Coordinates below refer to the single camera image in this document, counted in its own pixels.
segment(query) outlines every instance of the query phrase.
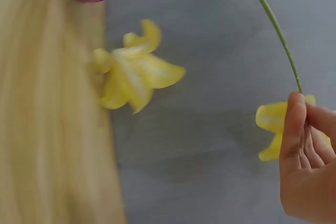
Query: yellow petal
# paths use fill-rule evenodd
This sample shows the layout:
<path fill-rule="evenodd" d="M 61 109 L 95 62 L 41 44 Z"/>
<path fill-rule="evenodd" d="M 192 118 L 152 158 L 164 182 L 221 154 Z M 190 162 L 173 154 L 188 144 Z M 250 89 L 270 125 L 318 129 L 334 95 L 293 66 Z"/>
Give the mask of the yellow petal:
<path fill-rule="evenodd" d="M 135 33 L 128 33 L 128 34 L 124 35 L 123 45 L 126 48 L 136 47 L 136 46 L 141 45 L 143 43 L 145 43 L 144 38 L 139 37 Z"/>
<path fill-rule="evenodd" d="M 262 105 L 257 110 L 256 123 L 267 131 L 282 133 L 286 110 L 287 102 Z"/>
<path fill-rule="evenodd" d="M 152 54 L 142 55 L 134 59 L 139 71 L 152 89 L 162 89 L 180 81 L 185 69 L 170 64 Z"/>
<path fill-rule="evenodd" d="M 261 161 L 270 161 L 280 156 L 282 134 L 276 134 L 269 147 L 259 153 Z"/>
<path fill-rule="evenodd" d="M 137 47 L 142 54 L 149 54 L 158 48 L 161 42 L 161 32 L 158 26 L 149 19 L 141 21 L 143 37 L 138 37 L 134 33 L 124 35 L 124 47 Z"/>
<path fill-rule="evenodd" d="M 313 103 L 313 104 L 316 104 L 316 99 L 313 95 L 309 94 L 306 96 L 306 100 Z"/>
<path fill-rule="evenodd" d="M 147 40 L 148 46 L 144 53 L 149 54 L 156 50 L 161 42 L 161 32 L 159 27 L 149 19 L 141 21 L 143 35 Z"/>
<path fill-rule="evenodd" d="M 113 63 L 111 55 L 104 49 L 96 49 L 93 51 L 94 64 L 98 72 L 107 73 L 110 71 Z"/>
<path fill-rule="evenodd" d="M 151 100 L 153 90 L 145 77 L 134 65 L 134 61 L 124 55 L 116 55 L 117 82 L 135 113 L 139 112 Z"/>
<path fill-rule="evenodd" d="M 109 110 L 114 110 L 124 106 L 127 97 L 123 94 L 122 89 L 118 85 L 117 71 L 112 69 L 108 73 L 107 80 L 104 84 L 104 96 L 100 99 L 100 104 Z"/>

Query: gray background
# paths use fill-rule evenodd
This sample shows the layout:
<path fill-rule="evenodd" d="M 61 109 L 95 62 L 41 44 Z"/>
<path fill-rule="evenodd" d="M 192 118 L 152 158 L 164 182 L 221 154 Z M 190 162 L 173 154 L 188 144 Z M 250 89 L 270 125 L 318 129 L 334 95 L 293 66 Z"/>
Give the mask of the gray background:
<path fill-rule="evenodd" d="M 336 1 L 269 3 L 305 93 L 335 109 Z M 110 0 L 108 12 L 111 47 L 149 18 L 163 32 L 155 54 L 187 70 L 141 113 L 112 112 L 129 224 L 302 223 L 282 210 L 277 161 L 258 159 L 272 134 L 256 109 L 296 89 L 258 1 Z"/>

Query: flower petal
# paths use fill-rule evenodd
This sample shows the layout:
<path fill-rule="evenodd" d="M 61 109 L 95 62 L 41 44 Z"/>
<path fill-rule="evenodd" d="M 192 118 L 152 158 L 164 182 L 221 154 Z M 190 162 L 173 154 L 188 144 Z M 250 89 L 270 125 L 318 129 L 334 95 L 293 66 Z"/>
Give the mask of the flower petal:
<path fill-rule="evenodd" d="M 115 56 L 117 64 L 114 71 L 118 85 L 137 113 L 150 102 L 153 90 L 146 83 L 143 73 L 138 70 L 136 61 L 119 53 Z"/>
<path fill-rule="evenodd" d="M 149 19 L 143 19 L 141 21 L 143 35 L 147 40 L 148 46 L 144 53 L 149 54 L 156 50 L 161 42 L 161 31 L 159 27 Z"/>
<path fill-rule="evenodd" d="M 173 85 L 185 74 L 184 68 L 170 64 L 153 54 L 142 55 L 134 61 L 137 62 L 136 66 L 152 89 L 162 89 Z"/>
<path fill-rule="evenodd" d="M 149 54 L 158 48 L 161 42 L 161 32 L 158 26 L 149 19 L 141 21 L 143 37 L 135 33 L 125 34 L 123 44 L 126 48 L 138 48 L 141 54 Z"/>
<path fill-rule="evenodd" d="M 118 85 L 117 74 L 118 72 L 114 69 L 108 73 L 104 84 L 104 96 L 100 99 L 100 104 L 109 110 L 120 108 L 127 102 L 127 97 Z"/>
<path fill-rule="evenodd" d="M 125 34 L 123 37 L 123 45 L 126 48 L 136 47 L 138 45 L 144 44 L 145 40 L 142 37 L 139 37 L 135 33 Z"/>
<path fill-rule="evenodd" d="M 313 104 L 316 104 L 316 99 L 313 95 L 309 94 L 306 96 L 306 100 L 313 103 Z"/>
<path fill-rule="evenodd" d="M 287 102 L 262 105 L 257 110 L 256 123 L 267 131 L 282 133 L 286 110 Z"/>
<path fill-rule="evenodd" d="M 259 153 L 261 161 L 270 161 L 280 156 L 282 134 L 276 134 L 269 147 Z"/>
<path fill-rule="evenodd" d="M 107 73 L 110 71 L 113 63 L 111 55 L 104 49 L 96 49 L 93 51 L 94 64 L 100 73 Z"/>

